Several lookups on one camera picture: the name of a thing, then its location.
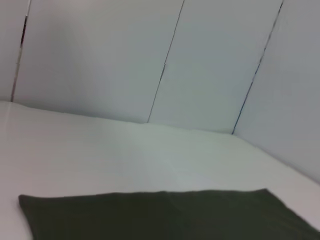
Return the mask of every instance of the white surface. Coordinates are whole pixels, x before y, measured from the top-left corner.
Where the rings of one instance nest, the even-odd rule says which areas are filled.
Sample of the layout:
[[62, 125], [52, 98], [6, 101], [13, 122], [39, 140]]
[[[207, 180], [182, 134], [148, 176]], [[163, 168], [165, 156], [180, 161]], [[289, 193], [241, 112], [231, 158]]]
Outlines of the white surface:
[[185, 0], [150, 122], [231, 133], [281, 0]]
[[0, 100], [9, 100], [14, 85], [28, 0], [0, 0]]
[[236, 135], [320, 183], [320, 1], [285, 1]]
[[235, 136], [0, 102], [1, 239], [30, 239], [20, 194], [262, 188], [320, 229], [320, 186]]
[[15, 101], [147, 122], [182, 2], [32, 0]]

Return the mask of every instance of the folded fabric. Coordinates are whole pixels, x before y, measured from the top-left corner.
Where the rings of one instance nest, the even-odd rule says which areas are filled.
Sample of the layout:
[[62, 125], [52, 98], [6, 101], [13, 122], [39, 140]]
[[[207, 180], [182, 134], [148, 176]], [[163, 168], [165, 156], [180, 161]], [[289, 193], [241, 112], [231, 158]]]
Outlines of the folded fabric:
[[19, 196], [35, 240], [320, 240], [268, 190]]

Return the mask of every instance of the panel seam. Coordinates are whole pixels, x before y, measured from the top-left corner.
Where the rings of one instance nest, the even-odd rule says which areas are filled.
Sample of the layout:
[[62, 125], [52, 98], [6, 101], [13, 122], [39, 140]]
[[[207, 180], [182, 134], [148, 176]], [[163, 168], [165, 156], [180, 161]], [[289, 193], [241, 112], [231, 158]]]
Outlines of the panel seam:
[[175, 28], [174, 28], [174, 32], [173, 32], [173, 35], [172, 35], [172, 39], [171, 39], [171, 42], [170, 42], [170, 46], [169, 46], [168, 52], [166, 53], [166, 57], [165, 57], [164, 65], [163, 65], [163, 69], [162, 69], [162, 73], [161, 73], [161, 76], [160, 76], [160, 80], [159, 80], [158, 86], [157, 86], [156, 91], [155, 91], [155, 95], [154, 95], [152, 107], [151, 107], [150, 114], [149, 114], [149, 117], [148, 117], [148, 121], [147, 121], [148, 123], [149, 123], [149, 121], [150, 121], [150, 117], [151, 117], [151, 114], [152, 114], [152, 110], [154, 109], [154, 105], [155, 105], [155, 102], [156, 102], [156, 98], [157, 98], [159, 86], [160, 86], [162, 77], [163, 77], [163, 75], [164, 75], [165, 69], [166, 69], [166, 64], [167, 64], [169, 52], [170, 52], [170, 50], [171, 50], [171, 46], [172, 46], [172, 43], [173, 43], [174, 38], [175, 38], [175, 35], [176, 35], [178, 23], [179, 23], [179, 20], [180, 20], [180, 16], [181, 16], [182, 9], [183, 9], [183, 7], [184, 7], [184, 5], [185, 5], [185, 1], [186, 1], [186, 0], [183, 0], [183, 2], [182, 2], [181, 8], [180, 8], [180, 12], [179, 12], [179, 15], [178, 15], [178, 19], [177, 19], [177, 21], [176, 21]]
[[249, 89], [248, 89], [248, 91], [247, 91], [247, 93], [246, 93], [244, 102], [243, 102], [243, 104], [242, 104], [242, 107], [241, 107], [239, 116], [238, 116], [238, 118], [237, 118], [237, 120], [236, 120], [236, 122], [235, 122], [235, 125], [234, 125], [234, 127], [233, 127], [232, 135], [235, 133], [235, 130], [236, 130], [237, 124], [238, 124], [238, 122], [239, 122], [240, 116], [241, 116], [242, 111], [243, 111], [243, 109], [244, 109], [244, 107], [245, 107], [245, 104], [246, 104], [248, 95], [249, 95], [249, 93], [250, 93], [250, 90], [251, 90], [251, 88], [252, 88], [252, 85], [254, 84], [254, 81], [255, 81], [255, 79], [256, 79], [257, 73], [258, 73], [258, 71], [259, 71], [259, 69], [260, 69], [260, 65], [261, 65], [261, 63], [262, 63], [262, 61], [263, 61], [263, 59], [264, 59], [264, 57], [265, 57], [266, 49], [267, 49], [267, 47], [268, 47], [268, 45], [269, 45], [269, 42], [270, 42], [272, 33], [273, 33], [274, 30], [275, 30], [276, 23], [277, 23], [277, 21], [278, 21], [278, 18], [279, 18], [279, 15], [280, 15], [282, 6], [283, 6], [283, 4], [284, 4], [284, 1], [285, 1], [285, 0], [282, 0], [282, 3], [281, 3], [280, 8], [279, 8], [279, 11], [278, 11], [278, 13], [277, 13], [277, 15], [276, 15], [276, 18], [275, 18], [274, 22], [273, 22], [272, 29], [271, 29], [271, 31], [270, 31], [270, 33], [269, 33], [268, 39], [267, 39], [266, 44], [265, 44], [265, 46], [264, 46], [264, 50], [263, 50], [262, 56], [261, 56], [261, 58], [260, 58], [260, 60], [259, 60], [258, 67], [257, 67], [256, 70], [255, 70], [255, 73], [254, 73], [254, 76], [253, 76], [253, 78], [252, 78], [250, 87], [249, 87]]
[[14, 74], [13, 85], [12, 85], [12, 90], [11, 90], [10, 101], [12, 103], [15, 100], [15, 92], [16, 92], [17, 80], [18, 80], [19, 69], [20, 69], [20, 61], [21, 61], [21, 56], [22, 56], [22, 51], [23, 51], [23, 44], [24, 44], [24, 39], [25, 39], [25, 34], [26, 34], [27, 21], [28, 21], [29, 12], [30, 12], [31, 1], [32, 0], [29, 0], [29, 2], [28, 2], [27, 13], [24, 17], [24, 25], [23, 25], [23, 30], [22, 30], [21, 42], [20, 42], [20, 46], [19, 46], [19, 55], [18, 55], [18, 58], [16, 61], [15, 74]]

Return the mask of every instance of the white wall panel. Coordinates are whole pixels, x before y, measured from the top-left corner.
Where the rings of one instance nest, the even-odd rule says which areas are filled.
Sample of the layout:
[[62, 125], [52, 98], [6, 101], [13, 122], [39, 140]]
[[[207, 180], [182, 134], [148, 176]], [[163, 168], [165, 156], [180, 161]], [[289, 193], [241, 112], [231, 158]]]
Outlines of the white wall panel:
[[10, 100], [28, 0], [0, 0], [0, 101]]
[[284, 2], [235, 133], [320, 183], [319, 12]]
[[182, 0], [32, 0], [15, 102], [147, 122]]
[[281, 0], [185, 0], [150, 122], [231, 133]]

